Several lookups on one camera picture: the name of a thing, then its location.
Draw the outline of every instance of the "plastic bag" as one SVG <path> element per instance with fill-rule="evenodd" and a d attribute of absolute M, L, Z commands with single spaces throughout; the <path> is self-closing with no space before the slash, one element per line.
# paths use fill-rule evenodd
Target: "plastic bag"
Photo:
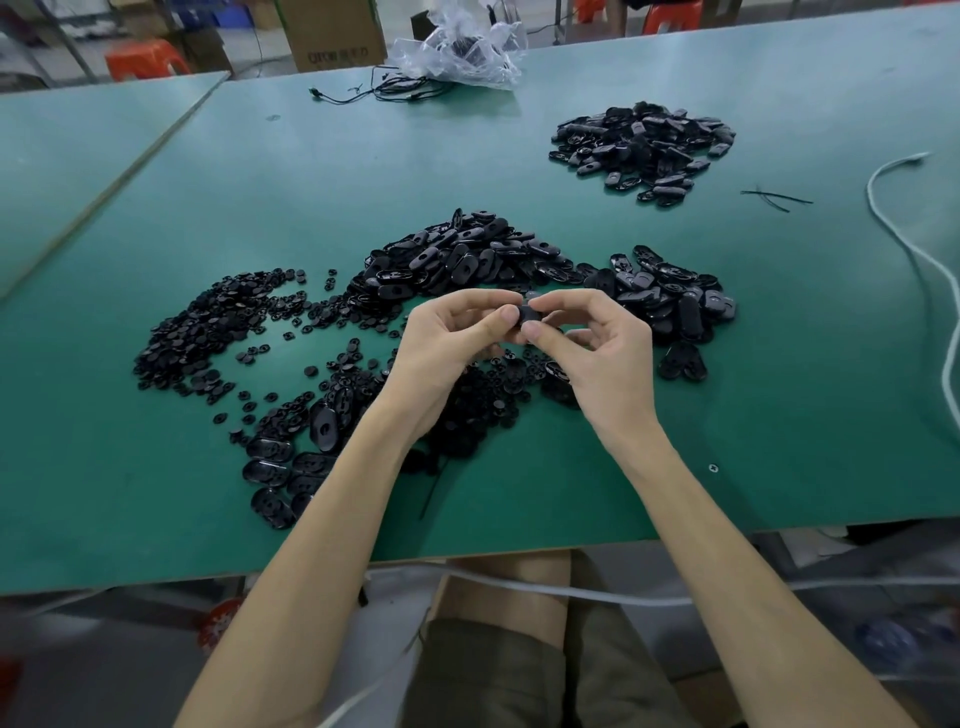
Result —
<path fill-rule="evenodd" d="M 430 11 L 430 22 L 437 30 L 427 40 L 398 38 L 387 56 L 387 64 L 418 78 L 481 85 L 488 88 L 513 88 L 520 78 L 516 61 L 527 49 L 523 24 L 494 23 L 485 28 L 470 11 L 467 0 L 442 0 Z"/>

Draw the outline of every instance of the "metal table leg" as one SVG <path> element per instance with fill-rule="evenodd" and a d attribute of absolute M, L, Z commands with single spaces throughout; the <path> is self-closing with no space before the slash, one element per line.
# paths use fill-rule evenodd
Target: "metal table leg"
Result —
<path fill-rule="evenodd" d="M 0 31 L 3 31 L 13 46 L 23 55 L 25 59 L 27 59 L 27 62 L 34 69 L 40 79 L 47 84 L 47 87 L 56 88 L 57 84 L 54 83 L 52 78 L 50 78 L 50 74 L 47 73 L 47 69 L 40 65 L 40 61 L 36 59 L 34 52 L 30 48 L 16 39 L 15 30 L 13 28 L 8 28 L 2 17 L 0 17 Z"/>
<path fill-rule="evenodd" d="M 34 2 L 36 2 L 36 7 L 43 14 L 43 17 L 50 23 L 54 33 L 57 34 L 57 38 L 60 39 L 60 42 L 63 43 L 64 47 L 70 52 L 70 55 L 73 56 L 73 60 L 77 62 L 77 65 L 84 72 L 86 79 L 92 84 L 100 83 L 93 71 L 90 70 L 90 66 L 86 64 L 84 57 L 80 55 L 80 51 L 77 50 L 73 38 L 63 31 L 63 28 L 60 26 L 60 20 L 44 5 L 43 0 L 34 0 Z"/>

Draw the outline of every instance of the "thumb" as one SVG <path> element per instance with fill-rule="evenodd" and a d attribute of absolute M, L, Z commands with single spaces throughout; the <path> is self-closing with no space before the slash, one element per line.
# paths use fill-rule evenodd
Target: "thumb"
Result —
<path fill-rule="evenodd" d="M 540 321 L 528 321 L 520 332 L 542 352 L 552 356 L 566 372 L 576 365 L 581 356 L 587 355 L 587 350 L 570 341 L 558 328 Z"/>
<path fill-rule="evenodd" d="M 507 303 L 488 314 L 476 324 L 455 335 L 459 339 L 459 346 L 465 358 L 471 358 L 490 346 L 503 341 L 507 332 L 516 326 L 520 318 L 520 309 L 512 303 Z"/>

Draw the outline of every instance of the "olive shorts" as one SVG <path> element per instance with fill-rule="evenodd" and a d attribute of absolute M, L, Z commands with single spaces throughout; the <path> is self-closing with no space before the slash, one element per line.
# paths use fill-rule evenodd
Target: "olive shorts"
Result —
<path fill-rule="evenodd" d="M 578 551 L 570 582 L 606 590 Z M 429 622 L 399 726 L 698 728 L 623 610 L 579 599 L 563 651 L 479 622 Z"/>

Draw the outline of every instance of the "black cable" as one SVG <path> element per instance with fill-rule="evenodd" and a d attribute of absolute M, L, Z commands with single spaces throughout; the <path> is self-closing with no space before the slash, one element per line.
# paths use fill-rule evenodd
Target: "black cable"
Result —
<path fill-rule="evenodd" d="M 397 103 L 409 103 L 423 101 L 426 99 L 435 99 L 443 96 L 445 93 L 453 90 L 454 84 L 450 81 L 437 81 L 426 76 L 420 76 L 413 79 L 409 76 L 396 74 L 391 76 L 385 73 L 379 84 L 374 83 L 374 76 L 377 68 L 396 68 L 390 65 L 375 65 L 370 70 L 370 88 L 360 91 L 347 99 L 335 99 L 317 88 L 311 88 L 310 93 L 317 101 L 326 101 L 334 106 L 346 106 L 355 101 L 359 101 L 367 96 L 372 96 L 377 101 L 390 101 Z"/>
<path fill-rule="evenodd" d="M 789 213 L 789 212 L 790 212 L 790 210 L 788 210 L 786 207 L 782 207 L 782 206 L 778 205 L 778 204 L 775 203 L 773 200 L 771 200 L 769 197 L 767 197 L 767 195 L 766 195 L 765 192 L 761 192 L 761 191 L 760 191 L 760 185 L 759 185 L 759 184 L 756 186 L 756 191 L 754 192 L 754 194 L 756 194 L 763 202 L 765 202 L 765 203 L 766 203 L 767 205 L 769 205 L 770 207 L 774 207 L 775 209 L 778 209 L 780 212 L 786 212 L 786 213 Z"/>
<path fill-rule="evenodd" d="M 430 492 L 426 495 L 426 501 L 423 504 L 422 510 L 420 510 L 419 521 L 423 520 L 423 517 L 426 516 L 426 509 L 430 507 L 430 501 L 433 500 L 433 492 L 437 490 L 437 484 L 440 482 L 440 478 L 444 476 L 444 471 L 446 466 L 450 464 L 450 458 L 446 458 L 444 464 L 441 465 L 440 470 L 437 472 L 437 476 L 433 479 L 433 485 L 430 486 Z"/>
<path fill-rule="evenodd" d="M 799 197 L 790 197 L 790 195 L 781 195 L 778 192 L 766 192 L 760 189 L 760 185 L 756 186 L 756 189 L 741 189 L 741 195 L 765 195 L 767 197 L 777 197 L 781 200 L 793 200 L 795 203 L 804 203 L 804 205 L 813 205 L 812 200 L 802 200 Z"/>
<path fill-rule="evenodd" d="M 568 13 L 567 13 L 566 15 L 564 15 L 564 17 L 562 17 L 560 20 L 556 20 L 556 21 L 554 21 L 554 22 L 552 22 L 552 23 L 548 23 L 547 25 L 540 26 L 539 28 L 537 28 L 536 30 L 533 30 L 533 31 L 527 31 L 527 35 L 528 35 L 528 36 L 532 36 L 533 34 L 539 33 L 540 31 L 545 31 L 547 28 L 556 28 L 558 25 L 560 25 L 561 23 L 563 23 L 565 20 L 573 17 L 573 15 L 574 15 L 575 12 L 576 12 L 576 11 L 568 12 Z"/>

